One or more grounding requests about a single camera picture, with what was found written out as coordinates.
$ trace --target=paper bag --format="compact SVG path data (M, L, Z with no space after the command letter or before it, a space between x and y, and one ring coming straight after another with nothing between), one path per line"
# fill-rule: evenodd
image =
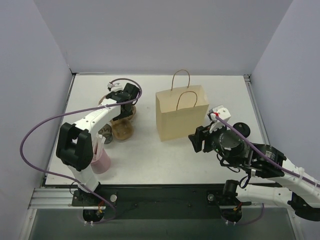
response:
M201 85L173 88L155 94L156 128L161 141L186 138L203 125L209 107L207 95Z

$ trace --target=brown bowl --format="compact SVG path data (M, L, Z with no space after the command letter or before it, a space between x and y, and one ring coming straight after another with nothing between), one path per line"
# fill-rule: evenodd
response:
M127 118L111 121L113 136L118 140L126 140L134 134L134 127Z

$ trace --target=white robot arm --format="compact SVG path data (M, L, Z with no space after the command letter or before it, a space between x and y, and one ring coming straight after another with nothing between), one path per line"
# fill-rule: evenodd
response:
M244 185L241 181L227 180L223 190L224 197L241 203L254 202L284 207L295 211L301 218L320 221L320 188L316 179L305 173L302 167L295 166L274 147L251 143L276 164L262 158L238 134L227 130L225 124L217 120L219 117L227 122L231 117L223 105L211 109L208 117L212 121L209 126L200 126L195 134L189 135L194 150L203 150L205 153L213 150L217 153L221 166L244 170L248 174ZM245 123L236 123L233 128L245 138L250 134ZM251 177L268 179L281 186L248 184Z
M88 191L82 186L94 191L99 185L90 165L94 156L92 138L111 120L130 116L133 103L125 102L136 99L140 94L140 89L130 83L124 89L120 85L109 84L108 89L110 93L99 105L106 107L92 111L73 124L64 123L59 131L56 155L81 182L78 187L84 192Z

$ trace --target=gray wall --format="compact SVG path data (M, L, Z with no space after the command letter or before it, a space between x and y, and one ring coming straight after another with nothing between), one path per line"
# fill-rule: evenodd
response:
M270 142L317 179L319 23L319 0L294 0L252 73L252 86ZM303 221L303 225L306 239L319 239L320 223Z
M292 0L34 0L73 72L251 73Z
M32 0L0 1L0 239L18 239L41 176L19 155L23 136L44 118L61 113L71 73ZM25 153L45 168L58 122L36 131Z

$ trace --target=purple cable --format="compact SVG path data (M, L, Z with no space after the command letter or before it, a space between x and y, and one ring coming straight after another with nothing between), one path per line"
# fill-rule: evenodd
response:
M79 114L79 113L83 113L83 112L88 112L88 111L93 111L93 110L98 110L98 109L104 109L105 107L114 107L114 106L119 106L119 105L124 105L124 104L130 104L130 103L133 103L134 101L137 101L141 95L142 95L142 88L141 86L134 80L132 79L129 79L129 78L117 78L117 79L114 79L112 80L110 83L114 83L115 81L119 81L119 80L127 80L127 81L130 81L134 84L136 84L138 86L138 88L140 89L140 93L139 95L133 99L133 100L130 100L130 101L125 101L125 102L120 102L120 103L113 103L113 104L109 104L109 105L103 105L103 106L96 106L96 107L91 107L91 108L86 108L86 109L82 109L82 110L77 110L77 111L71 111L71 112L66 112L66 113L63 113L63 114L59 114L59 115L56 115L56 116L52 116L52 117L49 117L45 120L43 120L42 122L38 123L37 125L35 125L33 128L31 128L30 131L27 132L27 134L24 136L24 138L22 139L21 141L21 144L20 144L20 155L21 155L21 158L22 160L31 168L35 169L35 170L38 170L40 172L43 172L43 173L46 173L46 174L52 174L52 175L55 175L55 176L58 176L58 177L62 177L62 178L66 178L66 179L70 179L72 181L75 181L76 183L82 185L82 183L73 178L73 177L70 177L70 176L67 176L67 175L64 175L64 174L60 174L60 173L56 173L56 172L52 172L52 171L48 171L48 170L44 170L44 169L41 169L40 167L37 167L35 165L33 165L32 163L30 163L26 157L25 157L25 154L24 154L24 144L27 140L27 138L30 136L30 134L35 131L37 128L39 128L41 125L45 124L46 122L49 122L53 119L57 119L57 118L61 118L61 117L64 117L64 116L68 116L68 115L72 115L72 114ZM106 221L110 221L112 219L114 219L116 217L116 208L109 202L107 201L106 199L104 199L102 196L96 194L94 191L90 190L89 188L87 188L86 186L82 185L82 187L87 190L89 193L93 194L94 196L96 196L97 198L99 198L100 200L104 201L107 205L109 205L112 210L114 211L114 216L111 217L111 218L108 218L108 219L105 219L103 220L103 222L106 222Z
M252 219L252 220L250 220L250 221L246 221L246 222L237 222L235 225L245 226L245 225L253 224L253 223L259 221L260 219L262 219L262 217L264 216L264 214L265 214L265 204L262 203L261 213L260 213L260 215L259 215L257 218ZM233 223L233 222L231 222L231 221L226 220L224 217L222 217L222 219L225 220L225 221L227 221L228 223Z
M219 116L215 117L217 120L219 120L221 123L226 125L228 128L230 128L232 131L234 131L243 141L245 141L246 144L248 144L260 157L264 158L268 163L272 164L274 167L280 169L281 171L290 174L294 177L300 178L300 175L298 173L292 172L288 169L285 169L284 167L276 164L274 161L272 161L270 158L268 158L266 155L264 155L258 148L256 148L248 139L246 139L238 130L236 130L233 126L231 126L229 123L227 123L225 120L222 120ZM308 182L309 184L312 184L313 186L317 186L320 188L320 184L316 184L314 181L306 178L305 176L302 177L303 180Z

